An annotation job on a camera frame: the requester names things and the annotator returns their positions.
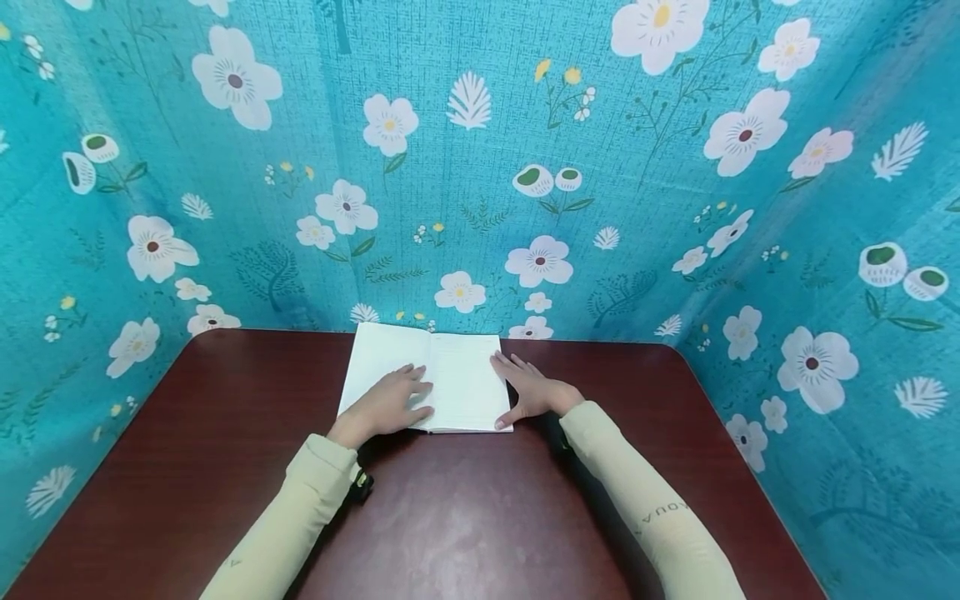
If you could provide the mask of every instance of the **hand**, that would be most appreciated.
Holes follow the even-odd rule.
[[[413,365],[388,372],[337,418],[326,437],[355,450],[373,436],[406,429],[433,415],[431,406],[407,408],[410,396],[433,389],[432,383],[420,381],[425,372],[426,367]]]
[[[536,417],[547,411],[553,411],[562,417],[584,401],[580,391],[572,385],[557,379],[547,379],[539,369],[523,362],[516,354],[510,356],[514,359],[513,362],[500,350],[490,357],[496,374],[509,381],[519,395],[516,406],[496,420],[493,425],[495,428],[503,429],[518,420]]]

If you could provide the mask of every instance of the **yellow flower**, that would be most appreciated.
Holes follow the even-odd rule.
[[[564,72],[564,81],[570,85],[576,85],[580,82],[580,69],[571,66]]]
[[[543,59],[537,63],[537,68],[534,70],[534,81],[539,82],[543,79],[543,76],[546,75],[546,72],[550,70],[550,59]]]

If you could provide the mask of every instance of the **teal curtain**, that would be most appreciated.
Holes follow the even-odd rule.
[[[831,597],[950,597],[958,12],[5,0],[0,584],[193,336],[380,321],[670,345]]]

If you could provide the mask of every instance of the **beige long-sleeve shirt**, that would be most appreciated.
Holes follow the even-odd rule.
[[[603,409],[584,402],[560,425],[657,570],[667,598],[744,598],[707,528]],[[287,467],[279,493],[220,565],[201,600],[282,598],[347,497],[357,471],[354,450],[318,435],[307,438]]]

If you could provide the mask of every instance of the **open book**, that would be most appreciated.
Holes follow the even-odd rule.
[[[491,367],[500,349],[495,335],[428,333],[422,329],[360,323],[353,339],[340,415],[380,377],[408,363],[426,365],[426,396],[413,396],[411,408],[433,406],[433,416],[414,426],[434,433],[494,432],[497,417],[510,410],[507,385]],[[501,431],[513,431],[506,427]]]

